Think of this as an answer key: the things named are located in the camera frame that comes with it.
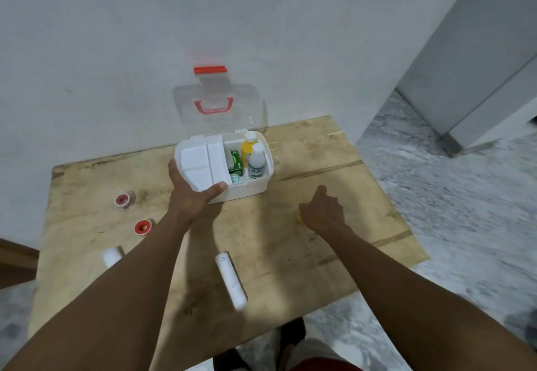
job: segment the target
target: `bottle cap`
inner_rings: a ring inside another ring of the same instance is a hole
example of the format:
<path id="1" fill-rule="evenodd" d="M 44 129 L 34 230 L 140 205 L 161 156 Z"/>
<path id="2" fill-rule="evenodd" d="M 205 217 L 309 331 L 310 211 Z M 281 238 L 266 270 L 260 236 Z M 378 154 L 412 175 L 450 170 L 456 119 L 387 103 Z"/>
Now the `bottle cap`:
<path id="1" fill-rule="evenodd" d="M 257 140 L 256 133 L 252 131 L 246 132 L 246 142 L 255 142 Z"/>
<path id="2" fill-rule="evenodd" d="M 252 150 L 254 153 L 263 153 L 265 152 L 265 149 L 263 148 L 263 145 L 261 143 L 256 143 L 252 146 Z"/>

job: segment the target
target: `black shoe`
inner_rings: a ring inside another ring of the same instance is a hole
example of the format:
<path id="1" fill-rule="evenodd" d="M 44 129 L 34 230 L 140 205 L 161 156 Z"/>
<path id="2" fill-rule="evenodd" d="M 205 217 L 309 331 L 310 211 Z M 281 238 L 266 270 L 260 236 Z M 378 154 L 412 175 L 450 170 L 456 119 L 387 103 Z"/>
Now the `black shoe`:
<path id="1" fill-rule="evenodd" d="M 296 346 L 300 341 L 305 339 L 305 324 L 302 317 L 291 320 L 289 323 L 280 327 L 280 350 L 276 357 L 276 370 L 280 367 L 281 356 L 284 354 L 285 347 L 289 344 Z"/>
<path id="2" fill-rule="evenodd" d="M 213 357 L 213 368 L 214 371 L 233 371 L 239 368 L 252 371 L 235 348 Z"/>

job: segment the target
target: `person's right arm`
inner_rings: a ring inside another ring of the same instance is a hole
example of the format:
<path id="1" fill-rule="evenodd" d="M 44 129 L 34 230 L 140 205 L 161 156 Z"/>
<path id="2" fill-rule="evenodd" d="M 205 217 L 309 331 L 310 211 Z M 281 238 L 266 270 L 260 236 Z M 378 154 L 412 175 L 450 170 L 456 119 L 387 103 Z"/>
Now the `person's right arm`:
<path id="1" fill-rule="evenodd" d="M 358 237 L 325 186 L 300 205 L 300 217 L 339 257 L 414 371 L 537 370 L 537 354 L 486 313 Z"/>

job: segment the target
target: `bottle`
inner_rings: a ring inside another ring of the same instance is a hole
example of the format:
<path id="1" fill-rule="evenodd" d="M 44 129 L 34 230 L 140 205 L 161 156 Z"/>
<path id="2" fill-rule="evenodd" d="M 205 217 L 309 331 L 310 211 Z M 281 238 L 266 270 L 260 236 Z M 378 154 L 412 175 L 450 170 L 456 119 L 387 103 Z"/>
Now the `bottle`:
<path id="1" fill-rule="evenodd" d="M 248 175 L 252 179 L 258 179 L 265 173 L 265 149 L 261 143 L 256 143 L 252 148 L 253 152 L 248 162 Z"/>
<path id="2" fill-rule="evenodd" d="M 241 146 L 241 161 L 242 165 L 246 167 L 248 165 L 248 159 L 252 154 L 252 147 L 257 143 L 256 133 L 252 131 L 246 132 L 246 140 Z"/>

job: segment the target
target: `forearm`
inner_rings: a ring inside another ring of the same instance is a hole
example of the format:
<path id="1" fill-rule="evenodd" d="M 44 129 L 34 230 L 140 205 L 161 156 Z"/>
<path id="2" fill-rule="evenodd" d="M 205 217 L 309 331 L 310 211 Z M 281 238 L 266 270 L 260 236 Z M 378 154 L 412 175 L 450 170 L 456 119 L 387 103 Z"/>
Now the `forearm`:
<path id="1" fill-rule="evenodd" d="M 414 371 L 536 369 L 537 356 L 525 344 L 466 300 L 350 229 L 341 227 L 323 238 Z"/>
<path id="2" fill-rule="evenodd" d="M 45 324 L 5 369 L 148 369 L 188 225 L 185 217 L 167 213 L 146 239 Z"/>

